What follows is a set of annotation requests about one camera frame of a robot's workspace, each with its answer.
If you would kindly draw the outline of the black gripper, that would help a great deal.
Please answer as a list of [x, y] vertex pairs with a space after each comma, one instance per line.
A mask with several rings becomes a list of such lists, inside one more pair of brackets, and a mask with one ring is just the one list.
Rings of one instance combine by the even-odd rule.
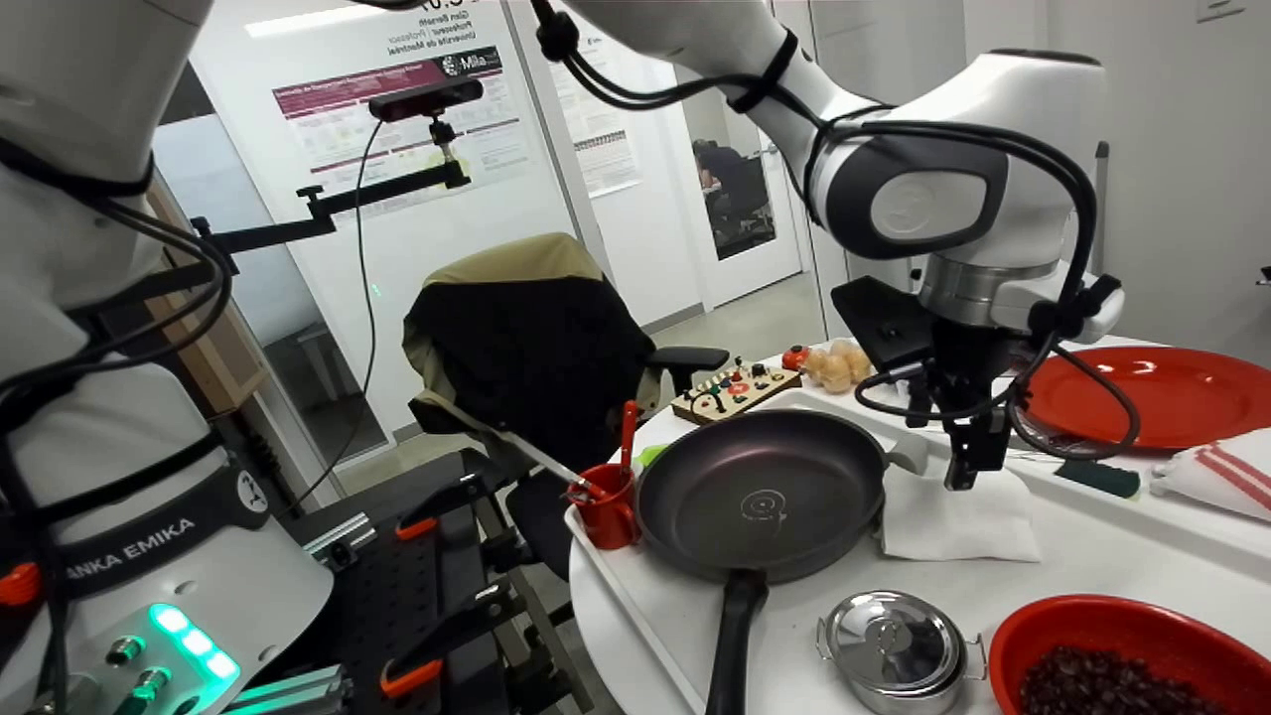
[[977, 447], [972, 430], [962, 419], [982, 419], [982, 474], [995, 474], [1009, 447], [1005, 401], [1011, 381], [1032, 370], [1040, 344], [1009, 331], [912, 316], [903, 332], [903, 354], [916, 366], [907, 381], [907, 419], [944, 419], [944, 487], [965, 493], [977, 480]]

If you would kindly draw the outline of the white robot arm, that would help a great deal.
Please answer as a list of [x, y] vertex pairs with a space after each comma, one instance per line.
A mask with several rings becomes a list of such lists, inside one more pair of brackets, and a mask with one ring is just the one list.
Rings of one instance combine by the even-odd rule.
[[[67, 664], [78, 615], [186, 564], [225, 574], [268, 527], [186, 532], [98, 582], [71, 561], [173, 520], [173, 495], [225, 474], [217, 446], [168, 430], [193, 401], [147, 327], [98, 338], [87, 316], [141, 287], [189, 238], [141, 211], [151, 140], [212, 0], [0, 0], [0, 403], [5, 524], [39, 597], [10, 603], [5, 701], [71, 715]], [[838, 86], [757, 0], [531, 0], [541, 46], [589, 18], [623, 46], [672, 60], [720, 91], [795, 168], [795, 186], [844, 248], [892, 259], [872, 194], [899, 178], [887, 150], [923, 145], [937, 182], [962, 153], [1018, 157], [1068, 192], [1080, 229], [1097, 199], [1075, 145], [1047, 116], [1091, 91], [1089, 54], [994, 46], [942, 86], [880, 108]]]

